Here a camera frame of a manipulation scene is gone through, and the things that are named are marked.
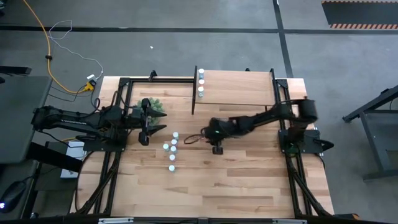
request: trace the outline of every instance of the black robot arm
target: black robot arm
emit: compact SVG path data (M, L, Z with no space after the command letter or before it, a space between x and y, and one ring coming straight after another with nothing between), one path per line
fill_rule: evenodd
M44 106L34 111L32 125L35 130L63 128L86 133L87 136L77 136L84 141L84 150L115 151L126 145L129 130L141 128L139 142L147 146L149 136L163 129L166 125L151 126L149 117L166 116L165 113L154 111L147 98L142 100L142 107L132 107L132 112L126 114L119 106L102 107L98 112L90 114L74 111L65 111L52 106Z
M298 115L292 111L292 106L298 108ZM315 102L309 99L289 100L275 104L270 110L254 116L237 116L223 121L212 118L209 126L203 128L202 135L213 146L214 154L222 154L221 141L226 138L237 138L262 126L280 119L289 120L291 126L288 129L287 141L295 142L303 139L307 126L317 120Z

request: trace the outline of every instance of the wooden board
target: wooden board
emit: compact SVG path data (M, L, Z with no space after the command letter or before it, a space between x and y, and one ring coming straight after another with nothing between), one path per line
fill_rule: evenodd
M275 103L269 72L205 70L204 80L204 96L200 98L197 92L196 103L263 106Z
M99 97L110 104L119 77L104 77ZM302 79L289 79L291 98L306 95ZM211 153L205 142L184 145L183 139L198 134L211 117L227 118L263 111L263 106L197 105L190 114L192 84L136 83L132 102L154 97L168 114L160 120L167 128L150 139L149 146L137 141L137 131L122 155L113 200L112 216L130 217L223 217L292 218L294 216L285 158L280 153L278 122L256 128L240 139L223 141L224 155ZM168 171L169 153L162 149L172 133L180 133L175 173ZM83 167L78 184L81 207L98 185L103 152L94 152ZM303 155L310 190L333 213L325 171L319 158ZM301 191L300 204L302 211ZM103 206L108 195L105 191Z

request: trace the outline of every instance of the small white cup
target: small white cup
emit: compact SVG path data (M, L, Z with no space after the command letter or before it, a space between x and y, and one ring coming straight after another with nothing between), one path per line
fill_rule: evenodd
M177 147L172 146L172 147L170 148L170 151L172 152L172 154L177 153Z
M175 155L174 154L171 154L170 156L169 156L169 159L171 160L171 161L175 161Z
M175 140L178 140L178 132L174 132L174 133L173 133L173 138L174 138Z
M163 145L163 149L164 149L166 152L169 152L169 151L170 151L169 144L164 144L164 145Z
M169 171L174 172L175 171L175 166L174 165L169 165Z

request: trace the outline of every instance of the orange and black stripe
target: orange and black stripe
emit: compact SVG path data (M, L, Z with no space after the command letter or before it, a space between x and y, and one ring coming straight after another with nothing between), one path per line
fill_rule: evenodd
M322 1L332 29L397 29L398 2L395 1Z
M332 24L332 29L398 29L398 24Z

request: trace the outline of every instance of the gray floor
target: gray floor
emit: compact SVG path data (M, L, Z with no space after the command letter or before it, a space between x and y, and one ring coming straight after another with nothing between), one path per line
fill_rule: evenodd
M46 26L72 19L76 26L276 28L271 0L36 0L32 7ZM286 29L327 29L319 0L279 0ZM0 24L36 26L20 1L11 1ZM376 171L362 124L341 117L398 83L398 35L286 35L294 77L304 78L317 101L322 137L335 143L325 154L326 174L335 213L357 213L365 220L398 222L398 178L363 182ZM105 75L191 75L195 65L207 69L268 71L285 77L277 34L70 33L64 46L99 60ZM0 64L32 67L47 75L46 42L41 32L1 31ZM85 77L100 71L53 46L54 75L76 90ZM54 95L63 96L54 90ZM49 97L48 105L91 111L88 98L67 103ZM75 133L54 130L59 138ZM37 134L35 140L50 140ZM42 196L37 210L44 215L66 213L66 196Z

